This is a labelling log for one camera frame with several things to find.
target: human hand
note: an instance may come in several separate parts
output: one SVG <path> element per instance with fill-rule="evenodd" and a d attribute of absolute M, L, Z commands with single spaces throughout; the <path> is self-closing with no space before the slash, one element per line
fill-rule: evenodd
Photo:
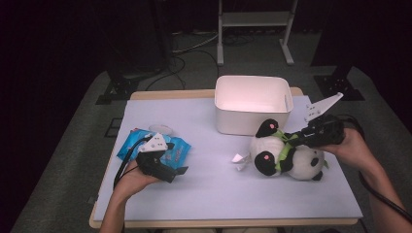
<path fill-rule="evenodd" d="M 344 133 L 345 139 L 340 145 L 322 146 L 319 147 L 319 150 L 335 154 L 340 161 L 362 172 L 367 173 L 375 168 L 380 168 L 379 162 L 356 129 L 345 128 Z"/>
<path fill-rule="evenodd" d="M 130 161 L 124 169 L 118 184 L 112 195 L 121 199 L 128 199 L 137 192 L 143 190 L 147 185 L 158 182 L 159 179 L 143 174 L 136 160 Z"/>

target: wire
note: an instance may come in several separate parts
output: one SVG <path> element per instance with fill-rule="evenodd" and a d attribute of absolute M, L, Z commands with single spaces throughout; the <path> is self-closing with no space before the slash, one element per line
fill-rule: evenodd
<path fill-rule="evenodd" d="M 363 229 L 363 232 L 368 233 L 366 224 L 364 224 L 364 221 L 361 218 L 360 218 L 360 225 L 361 225 L 361 228 Z"/>
<path fill-rule="evenodd" d="M 364 131 L 361 128 L 361 125 L 358 123 L 357 119 L 354 118 L 353 116 L 350 115 L 340 115 L 341 117 L 346 117 L 346 119 L 341 119 L 345 122 L 349 122 L 352 123 L 355 128 L 360 132 L 361 136 L 364 138 Z M 397 204 L 395 204 L 393 201 L 391 201 L 390 199 L 388 199 L 387 197 L 385 197 L 384 195 L 382 195 L 381 193 L 379 193 L 378 191 L 376 191 L 375 189 L 373 189 L 373 187 L 371 187 L 369 185 L 369 183 L 367 183 L 367 181 L 364 179 L 364 176 L 361 172 L 359 172 L 359 177 L 360 177 L 360 183 L 373 195 L 375 196 L 378 200 L 380 200 L 381 202 L 385 203 L 386 205 L 388 205 L 390 208 L 392 208 L 394 211 L 396 211 L 398 214 L 400 214 L 401 216 L 403 216 L 406 220 L 408 220 L 410 223 L 412 223 L 412 216 L 407 213 L 405 210 L 403 210 L 402 208 L 400 208 L 400 206 L 398 206 Z M 363 229 L 365 229 L 364 223 L 361 221 L 360 222 L 362 224 Z"/>
<path fill-rule="evenodd" d="M 252 39 L 247 39 L 245 36 L 228 35 L 224 37 L 223 44 L 228 47 L 241 47 L 255 40 L 253 35 L 250 37 Z"/>
<path fill-rule="evenodd" d="M 360 176 L 360 182 L 361 184 L 372 194 L 374 195 L 378 200 L 382 201 L 383 203 L 387 204 L 389 207 L 391 207 L 394 211 L 396 211 L 398 214 L 400 214 L 401 216 L 403 216 L 406 220 L 408 220 L 410 223 L 412 223 L 412 216 L 407 213 L 405 210 L 403 210 L 402 208 L 400 208 L 400 206 L 398 206 L 397 204 L 395 204 L 393 201 L 391 201 L 390 199 L 388 199 L 387 197 L 385 197 L 384 195 L 382 195 L 381 193 L 379 193 L 378 191 L 376 191 L 375 189 L 373 189 L 369 183 L 366 182 L 366 180 L 364 179 L 364 176 L 361 172 L 359 172 L 359 176 Z"/>
<path fill-rule="evenodd" d="M 118 185 L 118 182 L 120 181 L 121 177 L 122 177 L 122 173 L 124 171 L 124 167 L 126 166 L 126 164 L 129 162 L 130 156 L 133 153 L 134 149 L 143 141 L 149 141 L 152 137 L 148 137 L 148 138 L 142 138 L 140 140 L 138 140 L 136 143 L 133 144 L 133 146 L 127 151 L 126 156 L 123 159 L 123 162 L 121 163 L 121 166 L 119 167 L 118 172 L 116 173 L 115 176 L 115 180 L 113 183 L 113 189 L 115 189 L 116 185 Z"/>
<path fill-rule="evenodd" d="M 186 49 L 183 49 L 183 50 L 173 50 L 172 52 L 173 52 L 173 53 L 182 53 L 182 52 L 185 52 L 185 51 L 188 51 L 188 50 L 194 50 L 194 49 L 196 49 L 196 48 L 199 48 L 199 47 L 202 47 L 202 46 L 204 46 L 204 45 L 207 45 L 208 43 L 214 41 L 216 38 L 218 38 L 218 34 L 216 34 L 216 35 L 213 36 L 212 38 L 207 39 L 206 41 L 203 41 L 203 42 L 201 42 L 201 43 L 199 43 L 199 44 L 197 44 L 197 45 L 195 45 L 195 46 L 192 46 L 192 47 L 189 47 L 189 48 L 186 48 Z"/>
<path fill-rule="evenodd" d="M 217 73 L 217 78 L 220 76 L 220 69 L 219 69 L 218 61 L 215 59 L 215 57 L 211 53 L 209 53 L 207 51 L 204 51 L 204 50 L 188 50 L 188 51 L 186 51 L 182 54 L 189 53 L 189 52 L 201 52 L 201 53 L 205 53 L 205 54 L 209 55 L 212 58 L 215 65 L 216 65 L 216 69 L 217 69 L 217 72 L 218 72 Z"/>
<path fill-rule="evenodd" d="M 133 171 L 134 169 L 136 169 L 136 168 L 138 168 L 138 167 L 139 167 L 139 165 L 137 165 L 136 167 L 134 167 L 134 168 L 132 168 L 132 169 L 130 169 L 130 170 L 128 170 L 128 171 L 126 171 L 126 172 L 124 172 L 124 173 L 121 175 L 120 179 L 121 179 L 122 177 L 124 177 L 127 173 L 129 173 L 129 172 Z"/>
<path fill-rule="evenodd" d="M 152 85 L 154 85 L 155 83 L 159 82 L 160 80 L 163 80 L 163 79 L 165 79 L 165 78 L 167 78 L 167 77 L 170 77 L 170 76 L 172 76 L 172 75 L 177 75 L 177 73 L 181 72 L 181 71 L 185 68 L 186 62 L 185 62 L 184 59 L 182 59 L 182 58 L 180 58 L 180 57 L 176 57 L 176 56 L 173 57 L 173 58 L 176 58 L 176 59 L 181 60 L 181 61 L 183 62 L 182 67 L 181 67 L 179 70 L 177 70 L 177 71 L 173 71 L 173 72 L 171 71 L 169 74 L 164 75 L 164 76 L 162 76 L 162 77 L 159 77 L 159 78 L 155 79 L 154 81 L 152 81 L 152 82 L 145 88 L 146 91 L 149 90 L 149 88 L 150 88 Z M 179 76 L 177 76 L 177 77 L 178 77 L 178 79 L 180 80 L 180 82 L 181 82 L 181 84 L 182 84 L 182 86 L 183 86 L 183 89 L 185 89 L 185 88 L 186 88 L 186 83 L 185 83 Z"/>

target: blue plastic bag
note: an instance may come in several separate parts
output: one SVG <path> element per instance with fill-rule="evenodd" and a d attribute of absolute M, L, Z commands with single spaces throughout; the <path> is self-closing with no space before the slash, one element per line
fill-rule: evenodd
<path fill-rule="evenodd" d="M 131 149 L 137 141 L 139 141 L 142 138 L 148 137 L 150 135 L 153 136 L 154 134 L 155 134 L 154 132 L 144 130 L 144 129 L 135 129 L 135 130 L 130 131 L 129 136 L 127 137 L 123 146 L 120 148 L 117 157 L 120 158 L 121 160 L 124 160 L 129 149 Z M 160 161 L 164 165 L 167 165 L 173 169 L 182 167 L 185 162 L 186 156 L 191 148 L 191 145 L 189 145 L 183 139 L 178 138 L 178 137 L 170 137 L 167 135 L 162 135 L 162 136 L 166 143 L 172 143 L 175 146 L 173 147 L 172 150 L 167 150 L 165 154 L 160 158 Z M 130 160 L 136 158 L 137 153 L 138 153 L 138 148 L 139 146 L 137 146 L 134 149 L 133 153 L 130 156 Z"/>

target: human arm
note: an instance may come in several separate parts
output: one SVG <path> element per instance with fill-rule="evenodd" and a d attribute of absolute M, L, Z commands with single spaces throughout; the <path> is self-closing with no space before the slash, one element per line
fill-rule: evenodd
<path fill-rule="evenodd" d="M 155 177 L 144 175 L 137 167 L 136 160 L 130 161 L 124 169 L 123 176 L 113 190 L 103 217 L 100 232 L 121 232 L 127 200 L 150 183 L 157 181 L 158 179 Z"/>
<path fill-rule="evenodd" d="M 345 139 L 340 145 L 328 145 L 320 147 L 320 150 L 331 152 L 340 161 L 359 169 L 374 190 L 404 209 L 385 169 L 374 157 L 357 130 L 345 128 Z M 377 232 L 412 232 L 411 222 L 374 195 L 369 195 Z"/>

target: gray carpet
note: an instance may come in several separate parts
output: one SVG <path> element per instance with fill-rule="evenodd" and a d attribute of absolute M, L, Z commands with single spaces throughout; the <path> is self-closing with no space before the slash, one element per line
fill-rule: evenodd
<path fill-rule="evenodd" d="M 312 102 L 323 99 L 313 79 L 316 75 L 329 75 L 334 67 L 310 67 L 320 34 L 291 34 L 289 46 L 295 64 L 288 66 L 282 55 L 278 39 L 281 35 L 246 37 L 242 46 L 224 47 L 224 66 L 219 75 L 257 75 L 281 77 L 290 86 L 299 86 Z M 205 40 L 205 37 L 180 35 L 175 48 L 183 49 Z M 216 57 L 215 44 L 198 50 Z M 194 51 L 182 54 L 185 68 L 178 73 L 186 89 L 214 88 L 218 67 L 210 55 Z M 170 69 L 179 70 L 183 63 L 173 59 Z M 145 90 L 156 78 L 144 80 L 138 90 Z M 366 133 L 376 157 L 387 169 L 404 205 L 412 210 L 412 137 L 391 108 L 377 92 L 372 80 L 362 71 L 353 68 L 348 79 L 365 101 L 341 101 L 330 112 L 356 117 Z M 52 159 L 22 211 L 13 232 L 96 232 L 88 225 L 92 210 L 90 196 L 97 194 L 111 155 L 115 138 L 104 137 L 112 118 L 122 117 L 125 101 L 110 105 L 95 105 L 103 94 L 109 78 L 105 72 L 96 77 L 79 109 L 55 150 Z M 150 90 L 182 89 L 176 76 L 162 79 Z M 369 232 L 374 232 L 367 192 L 358 180 L 354 169 L 342 164 L 348 182 L 356 194 L 364 222 Z M 359 223 L 352 226 L 300 226 L 288 227 L 287 232 L 320 232 L 327 228 L 341 232 L 363 232 Z M 126 232 L 143 232 L 127 230 Z"/>

